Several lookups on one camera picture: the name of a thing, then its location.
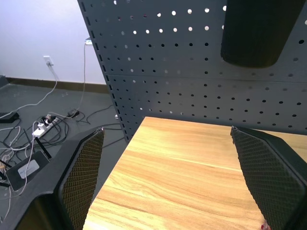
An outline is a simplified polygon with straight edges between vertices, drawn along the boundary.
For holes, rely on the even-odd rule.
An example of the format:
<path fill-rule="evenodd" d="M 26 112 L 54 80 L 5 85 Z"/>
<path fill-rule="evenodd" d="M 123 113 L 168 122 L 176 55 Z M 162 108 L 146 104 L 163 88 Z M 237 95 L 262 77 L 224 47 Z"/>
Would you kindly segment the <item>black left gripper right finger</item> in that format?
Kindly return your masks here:
<path fill-rule="evenodd" d="M 281 138 L 232 127 L 246 185 L 272 230 L 307 228 L 307 164 Z"/>

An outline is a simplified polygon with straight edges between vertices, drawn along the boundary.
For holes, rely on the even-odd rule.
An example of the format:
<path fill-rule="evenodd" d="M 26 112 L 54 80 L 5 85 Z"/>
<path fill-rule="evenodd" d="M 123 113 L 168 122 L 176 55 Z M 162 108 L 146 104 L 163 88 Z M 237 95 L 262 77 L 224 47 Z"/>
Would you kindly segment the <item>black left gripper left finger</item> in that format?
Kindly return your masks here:
<path fill-rule="evenodd" d="M 25 185 L 5 217 L 2 230 L 81 230 L 95 191 L 104 129 L 67 140 Z"/>

